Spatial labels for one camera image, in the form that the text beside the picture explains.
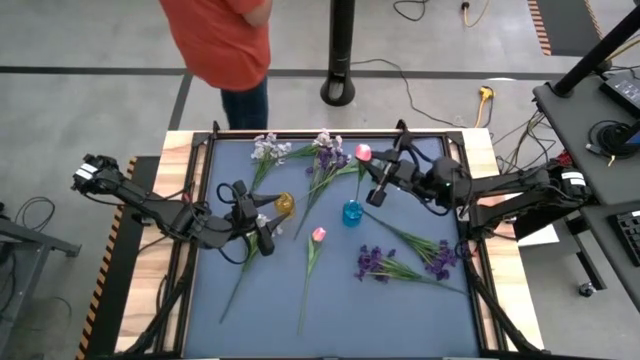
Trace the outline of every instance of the concrete floor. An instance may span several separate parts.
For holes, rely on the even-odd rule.
[[[472,7],[478,9],[476,2]],[[326,68],[329,4],[329,0],[274,0],[273,69]],[[604,32],[633,7],[631,0],[591,4]],[[3,0],[0,44],[0,66],[184,67],[154,0]],[[391,1],[361,0],[352,57],[354,61],[385,58],[405,70],[455,72],[563,72],[577,61],[542,55],[524,0],[494,0],[486,18],[473,29],[461,25],[458,3],[451,1],[431,0],[424,19],[412,23],[393,11]],[[616,61],[638,63],[640,48]],[[392,70],[382,63],[357,68]],[[490,126],[496,138],[534,111],[531,89],[540,81],[461,77],[410,80],[416,106],[471,126],[478,88],[489,85],[497,94]],[[134,155],[159,155],[181,80],[181,76],[0,74],[0,200],[13,214],[29,197],[48,196],[59,206],[46,232],[83,245],[77,259],[52,254],[32,316],[23,320],[33,325],[47,317],[64,319],[60,315],[64,308],[51,299],[60,296],[72,305],[71,321],[48,327],[46,336],[17,330],[16,359],[37,353],[45,353],[46,359],[69,359],[75,354],[113,209],[68,190],[71,175],[88,152],[108,154],[121,163]],[[399,118],[410,126],[441,127],[410,109],[400,79],[355,79],[357,97],[344,108],[320,100],[322,81],[271,78],[270,127],[388,128]],[[208,129],[214,119],[226,126],[219,94],[194,79],[180,129]],[[537,133],[555,138],[552,130],[540,128]],[[516,140],[514,135],[500,142],[496,154],[506,156]],[[549,153],[555,156],[560,150],[556,145]],[[539,153],[538,145],[528,141],[520,163]],[[545,261],[523,251],[545,344],[562,354],[637,359],[640,315],[593,239],[586,242],[610,287],[589,300],[575,294],[576,284],[586,280],[576,259]]]

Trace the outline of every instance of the pole base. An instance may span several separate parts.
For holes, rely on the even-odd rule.
[[[320,97],[327,105],[348,105],[356,97],[356,87],[353,86],[351,76],[329,73],[327,80],[320,88]]]

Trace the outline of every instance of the pink tulip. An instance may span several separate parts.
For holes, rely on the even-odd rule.
[[[360,161],[371,160],[371,147],[367,144],[360,144],[356,146],[356,159]]]
[[[313,233],[311,234],[311,238],[315,242],[321,242],[324,239],[325,235],[327,235],[327,231],[325,229],[319,227],[319,228],[313,230]]]

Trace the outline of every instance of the black desk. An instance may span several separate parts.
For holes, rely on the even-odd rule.
[[[607,217],[610,215],[635,210],[640,210],[640,202],[616,206],[586,206],[580,209],[580,213],[589,225],[593,236],[616,272],[622,286],[629,294],[631,301],[640,311],[640,268],[631,263],[622,244],[620,244],[616,234],[613,232],[613,228],[607,222]]]
[[[548,85],[538,86],[533,94],[599,202],[618,205],[640,201],[640,156],[616,160],[608,168],[608,160],[585,148],[589,129],[597,122],[616,120],[631,125],[636,121],[599,90],[602,82],[598,76],[588,77],[568,98],[556,96]]]

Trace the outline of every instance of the caster wheel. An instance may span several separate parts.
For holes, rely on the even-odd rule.
[[[580,296],[591,297],[595,293],[596,288],[594,288],[590,282],[584,283],[578,287],[578,294],[580,294]]]

